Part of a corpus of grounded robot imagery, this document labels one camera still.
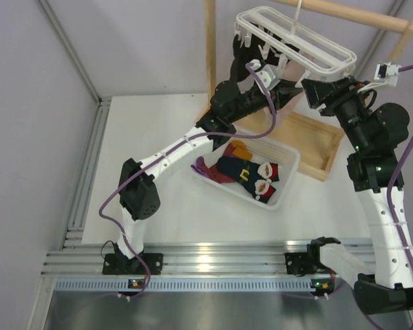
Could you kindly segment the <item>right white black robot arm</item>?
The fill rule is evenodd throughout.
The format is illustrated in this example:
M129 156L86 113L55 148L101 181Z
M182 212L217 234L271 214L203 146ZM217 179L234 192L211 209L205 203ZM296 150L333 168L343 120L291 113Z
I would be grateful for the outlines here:
M403 211L404 181L395 148L407 139L410 117L388 102L371 110L365 83L352 76L334 82L304 79L308 105L322 116L334 116L354 152L348 175L366 215L375 267L371 268L332 237L306 246L306 266L331 270L353 290L365 315L413 309L413 246Z

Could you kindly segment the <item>white plastic clip hanger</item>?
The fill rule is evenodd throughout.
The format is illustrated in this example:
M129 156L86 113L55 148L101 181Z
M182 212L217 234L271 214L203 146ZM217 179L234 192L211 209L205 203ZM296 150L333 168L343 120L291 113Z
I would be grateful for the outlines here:
M289 61L295 61L305 67L306 71L299 81L305 78L333 81L351 74L357 62L357 55L302 25L299 22L301 11L296 7L295 15L291 18L269 6L246 10L237 14L234 33L244 41L245 46L254 46L255 59L262 65L276 66L281 77ZM265 35L263 29L280 36L283 44ZM274 52L269 42L282 52Z

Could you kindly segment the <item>black sock on hanger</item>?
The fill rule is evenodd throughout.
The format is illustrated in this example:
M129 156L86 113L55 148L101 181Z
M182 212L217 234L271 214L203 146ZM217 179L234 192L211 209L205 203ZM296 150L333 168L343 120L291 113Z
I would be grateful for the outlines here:
M235 35L233 38L233 62L229 80L238 86L250 76L246 64L255 59L256 50L253 45L245 46L244 41Z

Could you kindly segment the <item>black white striped sock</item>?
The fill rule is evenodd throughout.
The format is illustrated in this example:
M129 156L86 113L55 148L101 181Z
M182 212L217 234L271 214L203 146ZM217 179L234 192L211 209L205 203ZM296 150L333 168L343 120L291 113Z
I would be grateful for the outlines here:
M263 31L263 33L265 33L265 35L271 37L272 39L275 39L278 43L283 44L283 39L280 36L274 34L273 32L271 32L267 29L263 29L262 31ZM276 53L282 52L282 50L280 48L278 48L276 45L273 45L271 42L269 42L268 44L274 52L276 52Z

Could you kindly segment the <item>aluminium corner frame profile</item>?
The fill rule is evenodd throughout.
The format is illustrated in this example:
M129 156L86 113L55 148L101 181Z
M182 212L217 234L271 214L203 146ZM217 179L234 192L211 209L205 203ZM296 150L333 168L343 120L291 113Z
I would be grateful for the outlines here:
M112 99L110 97L102 97L97 92L84 64L79 58L77 51L74 49L66 31L63 29L50 2L37 1L36 4L40 7L47 22L59 40L61 47L69 58L72 67L86 87L92 100L95 102L92 126L83 152L83 158L80 163L78 177L74 186L72 204L68 211L67 223L65 224L65 233L59 248L60 250L63 250L64 248L75 248L82 240L94 176L96 174L98 158Z

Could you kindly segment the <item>maroon orange sock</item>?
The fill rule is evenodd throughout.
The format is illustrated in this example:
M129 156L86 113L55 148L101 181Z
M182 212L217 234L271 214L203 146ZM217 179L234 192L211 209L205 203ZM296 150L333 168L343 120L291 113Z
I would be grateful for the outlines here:
M232 140L227 145L223 151L223 156L234 157L241 160L251 160L253 154L247 150L247 147L243 141Z

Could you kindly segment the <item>aluminium mounting rail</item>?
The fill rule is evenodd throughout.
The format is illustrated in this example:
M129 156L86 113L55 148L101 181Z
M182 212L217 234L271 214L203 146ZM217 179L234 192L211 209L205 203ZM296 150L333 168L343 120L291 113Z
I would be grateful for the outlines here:
M286 274L287 253L305 252L307 241L269 243L148 244L146 253L162 254L153 265L162 276L276 276ZM68 245L47 253L41 269L45 276L102 274L106 254L113 247Z

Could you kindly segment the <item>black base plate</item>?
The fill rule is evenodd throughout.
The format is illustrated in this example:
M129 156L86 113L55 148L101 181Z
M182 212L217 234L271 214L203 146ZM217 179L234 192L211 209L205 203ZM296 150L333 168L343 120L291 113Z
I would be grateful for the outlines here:
M140 257L149 268L151 275L159 275L162 271L163 254L142 253ZM136 258L128 259L123 254L106 254L102 274L104 275L145 275L145 266Z
M324 267L315 256L307 252L288 252L285 253L285 264L287 274L302 277L311 274L322 274L326 272Z

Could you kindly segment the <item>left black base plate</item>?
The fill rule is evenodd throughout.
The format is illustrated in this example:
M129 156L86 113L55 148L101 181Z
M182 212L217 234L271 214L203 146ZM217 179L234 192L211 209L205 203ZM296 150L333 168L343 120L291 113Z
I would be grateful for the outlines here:
M163 254L142 253L140 257L149 268L151 275L159 275L162 271ZM104 275L145 275L145 266L136 258L128 259L123 254L106 254L102 274Z

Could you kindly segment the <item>wooden drying rack stand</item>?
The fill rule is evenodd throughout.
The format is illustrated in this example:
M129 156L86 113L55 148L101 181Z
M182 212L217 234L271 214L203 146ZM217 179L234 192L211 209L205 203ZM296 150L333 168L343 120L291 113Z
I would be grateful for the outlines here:
M404 20L397 16L408 4L407 1L395 1L388 14L331 1L283 1L282 3L296 6L298 10L309 10L380 29L373 43L369 46L369 52L364 57L363 64L367 63L375 53L386 32L400 35L388 56L390 61L398 60L413 38L413 17L410 20ZM216 3L215 1L204 1L203 4L207 86L208 97L211 98L216 86ZM324 182L330 174L344 133L333 125L292 112L283 119L282 125L274 129L269 137L296 148L301 155L298 171Z

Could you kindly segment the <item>white plastic basket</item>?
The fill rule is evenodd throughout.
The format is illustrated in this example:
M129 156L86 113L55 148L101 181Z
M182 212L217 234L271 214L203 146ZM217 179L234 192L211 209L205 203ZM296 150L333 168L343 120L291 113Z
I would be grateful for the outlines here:
M272 162L279 165L279 181L272 182L272 185L277 189L277 191L267 204L254 200L254 198L252 198L252 196L235 180L233 180L232 183L219 184L197 174L192 169L193 175L230 195L239 197L247 203L254 204L266 210L278 209L282 205L287 194L290 192L290 188L295 179L300 161L299 151L269 137L262 137L260 139L242 139L240 137L236 139L233 137L229 140L229 142L232 140L240 140L245 143L247 150L253 154L252 159L249 161L258 164L263 162ZM203 156L208 167L216 164L217 161L223 156L223 151L229 142L227 142L224 146L221 146L216 151Z

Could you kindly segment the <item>maroon purple sock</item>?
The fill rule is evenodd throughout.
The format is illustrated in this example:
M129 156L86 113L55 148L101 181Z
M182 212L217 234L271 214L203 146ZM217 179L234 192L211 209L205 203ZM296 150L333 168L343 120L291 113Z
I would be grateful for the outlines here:
M211 181L219 184L232 183L233 179L224 175L217 169L217 165L214 164L208 167L205 163L203 156L198 157L191 168L199 175L210 179Z

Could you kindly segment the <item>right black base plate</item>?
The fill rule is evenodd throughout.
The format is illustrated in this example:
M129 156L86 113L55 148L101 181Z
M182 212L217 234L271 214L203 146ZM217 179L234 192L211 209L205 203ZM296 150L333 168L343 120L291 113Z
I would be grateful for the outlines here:
M302 277L311 274L322 274L326 272L324 267L315 256L307 252L288 252L285 253L285 264L287 274Z

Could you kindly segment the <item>navy santa sock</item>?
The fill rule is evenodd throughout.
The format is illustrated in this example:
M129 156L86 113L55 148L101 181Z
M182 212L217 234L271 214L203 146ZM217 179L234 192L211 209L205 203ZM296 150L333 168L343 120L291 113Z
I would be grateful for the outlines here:
M239 179L237 183L241 185L254 200L267 204L277 189L272 185L271 179Z
M236 157L222 156L216 163L217 170L239 184L264 180L268 183L279 181L279 165L272 162L261 164Z

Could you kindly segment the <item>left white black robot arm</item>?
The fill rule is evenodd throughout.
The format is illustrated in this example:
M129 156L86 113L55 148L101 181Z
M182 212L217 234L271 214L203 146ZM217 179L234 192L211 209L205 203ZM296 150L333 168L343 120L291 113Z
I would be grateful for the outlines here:
M113 244L114 251L103 257L103 274L157 274L153 264L162 257L146 253L143 239L146 219L160 207L158 184L237 137L234 122L263 108L271 111L275 122L277 112L302 91L295 82L280 80L269 85L255 82L248 91L241 92L235 81L225 80L216 87L209 110L184 137L151 157L138 162L126 160L114 192L119 197L123 220L109 218L119 227L120 238Z

